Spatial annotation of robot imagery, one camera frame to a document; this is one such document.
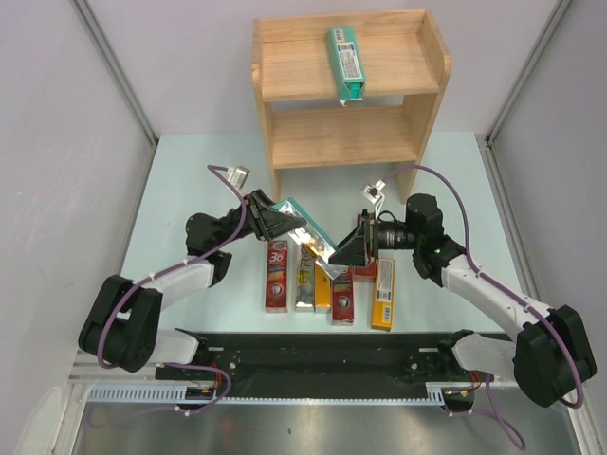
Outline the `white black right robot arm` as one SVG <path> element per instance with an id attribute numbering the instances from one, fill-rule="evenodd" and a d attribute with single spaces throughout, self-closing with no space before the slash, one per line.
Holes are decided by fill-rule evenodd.
<path id="1" fill-rule="evenodd" d="M 424 280 L 470 302 L 507 335 L 505 340 L 461 330 L 441 342 L 438 371 L 459 380 L 469 371 L 517 383 L 535 404 L 548 408 L 597 373 L 597 363 L 581 316 L 568 305 L 552 308 L 499 282 L 473 264 L 468 251 L 443 227 L 435 197 L 418 193 L 406 203 L 402 221 L 359 215 L 329 262 L 364 266 L 382 250 L 409 250 Z"/>

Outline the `silver teal toothpaste box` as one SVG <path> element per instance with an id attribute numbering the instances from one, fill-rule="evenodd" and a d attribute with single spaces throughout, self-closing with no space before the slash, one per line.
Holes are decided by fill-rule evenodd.
<path id="1" fill-rule="evenodd" d="M 344 265 L 329 263 L 329 258 L 336 252 L 337 245 L 294 198 L 288 197 L 275 203 L 273 208 L 280 213 L 293 215 L 305 221 L 303 227 L 296 227 L 289 231 L 288 235 L 298 246 L 306 246 L 312 252 L 315 264 L 332 280 L 347 270 Z"/>

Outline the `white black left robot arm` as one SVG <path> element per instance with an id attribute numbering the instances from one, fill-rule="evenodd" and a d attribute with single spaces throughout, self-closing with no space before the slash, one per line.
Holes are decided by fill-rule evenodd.
<path id="1" fill-rule="evenodd" d="M 201 350 L 202 337 L 160 328 L 161 313 L 225 278 L 232 256 L 224 246 L 249 235 L 269 242 L 305 224 L 302 216 L 276 209 L 261 190 L 243 196 L 240 207 L 222 217 L 192 215 L 185 226 L 185 260 L 140 282 L 112 275 L 102 283 L 80 331 L 79 348 L 107 369 L 136 373 L 148 363 L 175 364 L 191 379 L 203 376 L 210 357 Z"/>

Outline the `teal toothpaste box with barcode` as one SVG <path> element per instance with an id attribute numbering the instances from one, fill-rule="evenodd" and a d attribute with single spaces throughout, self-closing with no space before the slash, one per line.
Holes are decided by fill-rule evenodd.
<path id="1" fill-rule="evenodd" d="M 340 104 L 347 107 L 363 103 L 367 78 L 354 29 L 332 27 L 327 49 Z"/>

